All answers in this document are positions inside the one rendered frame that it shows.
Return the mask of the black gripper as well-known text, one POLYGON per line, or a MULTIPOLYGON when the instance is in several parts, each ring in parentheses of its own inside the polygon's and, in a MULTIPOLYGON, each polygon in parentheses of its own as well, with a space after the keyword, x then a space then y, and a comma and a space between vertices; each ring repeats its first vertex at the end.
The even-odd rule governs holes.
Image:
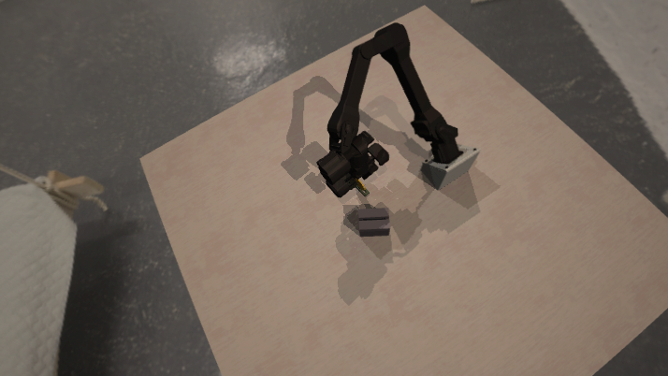
POLYGON ((352 166, 349 173, 345 174, 341 179, 335 182, 333 185, 326 181, 329 189, 336 195, 336 197, 342 197, 349 192, 349 190, 354 189, 358 186, 356 179, 362 177, 365 180, 372 173, 374 173, 378 166, 375 165, 376 160, 380 166, 389 161, 389 153, 379 144, 373 143, 368 147, 368 160, 362 166, 352 166))

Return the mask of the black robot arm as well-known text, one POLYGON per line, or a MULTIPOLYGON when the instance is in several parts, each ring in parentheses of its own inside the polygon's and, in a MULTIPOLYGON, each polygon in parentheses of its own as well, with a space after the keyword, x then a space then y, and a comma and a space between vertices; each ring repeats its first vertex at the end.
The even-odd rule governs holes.
POLYGON ((406 29, 397 22, 379 29, 374 38, 354 47, 341 101, 327 124, 329 153, 316 162, 320 173, 331 185, 347 174, 351 165, 362 166, 368 160, 368 146, 375 138, 367 131, 357 135, 358 108, 370 59, 378 53, 392 65, 412 107, 414 120, 410 125, 414 133, 425 141, 432 141, 433 162, 450 164, 463 153, 455 141, 457 128, 448 125, 443 115, 431 105, 410 51, 406 29))

